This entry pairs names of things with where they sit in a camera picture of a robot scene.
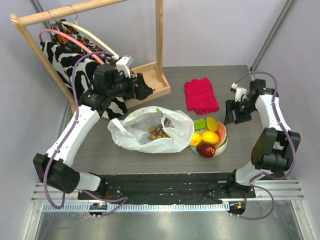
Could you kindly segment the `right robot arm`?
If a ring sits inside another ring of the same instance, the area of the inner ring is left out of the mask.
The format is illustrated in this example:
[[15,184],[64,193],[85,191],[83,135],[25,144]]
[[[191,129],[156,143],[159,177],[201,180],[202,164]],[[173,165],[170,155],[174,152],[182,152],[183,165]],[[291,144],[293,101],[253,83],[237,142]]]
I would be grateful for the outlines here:
[[248,193],[252,183],[262,177],[285,179],[295,165],[301,136],[287,125],[279,106],[278,91],[268,88],[265,80],[251,81],[249,90],[233,83],[231,91],[235,92],[235,98],[225,102],[224,124],[250,121],[251,113],[257,111],[263,126],[251,151],[250,162],[234,170],[226,181],[226,193],[236,198]]

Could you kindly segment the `fake watermelon slice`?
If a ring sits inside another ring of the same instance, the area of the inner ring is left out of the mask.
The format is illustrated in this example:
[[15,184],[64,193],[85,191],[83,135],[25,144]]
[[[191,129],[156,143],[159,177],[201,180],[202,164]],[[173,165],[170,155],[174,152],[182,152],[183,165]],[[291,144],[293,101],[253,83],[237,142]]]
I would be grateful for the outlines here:
[[217,130],[215,131],[217,134],[219,141],[214,145],[216,149],[220,148],[223,144],[226,143],[228,139],[227,129],[225,125],[221,122],[217,122]]

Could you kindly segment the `yellow green fake fruit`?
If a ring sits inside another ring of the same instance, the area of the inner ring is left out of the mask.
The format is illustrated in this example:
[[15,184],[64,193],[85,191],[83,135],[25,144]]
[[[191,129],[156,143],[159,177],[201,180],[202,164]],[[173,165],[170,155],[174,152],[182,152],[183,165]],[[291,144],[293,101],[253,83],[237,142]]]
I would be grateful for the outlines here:
[[208,116],[206,118],[206,129],[212,132],[216,132],[218,130],[218,122],[212,116]]

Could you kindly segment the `brown fake fruit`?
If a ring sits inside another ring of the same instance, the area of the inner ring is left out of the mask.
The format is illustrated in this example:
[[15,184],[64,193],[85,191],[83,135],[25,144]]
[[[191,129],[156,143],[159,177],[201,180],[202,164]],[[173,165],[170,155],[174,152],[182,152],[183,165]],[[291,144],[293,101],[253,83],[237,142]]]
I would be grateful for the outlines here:
[[163,130],[163,126],[161,124],[151,126],[148,129],[148,132],[148,139],[151,141],[162,138],[170,138],[170,136]]

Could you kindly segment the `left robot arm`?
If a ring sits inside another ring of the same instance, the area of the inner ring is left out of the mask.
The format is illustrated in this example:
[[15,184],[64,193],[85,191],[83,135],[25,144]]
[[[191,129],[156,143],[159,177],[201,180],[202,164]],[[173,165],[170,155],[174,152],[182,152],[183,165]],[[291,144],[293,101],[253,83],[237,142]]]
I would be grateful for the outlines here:
[[75,155],[112,100],[117,97],[144,100],[154,90],[146,84],[142,73],[133,79],[108,64],[97,67],[92,83],[79,98],[78,109],[58,140],[45,154],[36,154],[33,164],[42,183],[65,194],[88,190],[93,198],[100,200],[106,195],[106,186],[99,176],[72,169]]

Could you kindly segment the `white plastic bag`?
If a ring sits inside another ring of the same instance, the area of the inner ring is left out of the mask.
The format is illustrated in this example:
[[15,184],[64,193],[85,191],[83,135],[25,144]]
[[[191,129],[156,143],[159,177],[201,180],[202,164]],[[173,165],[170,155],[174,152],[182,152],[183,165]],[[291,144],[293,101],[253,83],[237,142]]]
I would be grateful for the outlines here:
[[148,106],[108,126],[114,143],[126,150],[148,154],[179,153],[190,145],[193,120],[181,110]]

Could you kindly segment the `dark red fake apple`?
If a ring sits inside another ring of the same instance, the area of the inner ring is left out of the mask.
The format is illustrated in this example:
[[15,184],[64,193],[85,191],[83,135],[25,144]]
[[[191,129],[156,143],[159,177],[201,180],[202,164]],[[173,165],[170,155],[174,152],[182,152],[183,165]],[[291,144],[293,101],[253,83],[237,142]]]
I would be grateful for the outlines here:
[[211,158],[216,154],[216,147],[209,143],[200,143],[196,151],[202,157]]

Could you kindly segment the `yellow fake orange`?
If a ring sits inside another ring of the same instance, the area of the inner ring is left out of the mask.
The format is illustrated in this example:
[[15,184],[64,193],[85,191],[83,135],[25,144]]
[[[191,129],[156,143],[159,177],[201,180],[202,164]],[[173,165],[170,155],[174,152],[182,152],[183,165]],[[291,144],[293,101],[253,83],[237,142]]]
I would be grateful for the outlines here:
[[202,135],[199,134],[198,132],[195,132],[195,133],[193,134],[193,137],[192,137],[191,141],[190,141],[190,146],[196,147],[196,146],[198,146],[201,142],[202,142]]

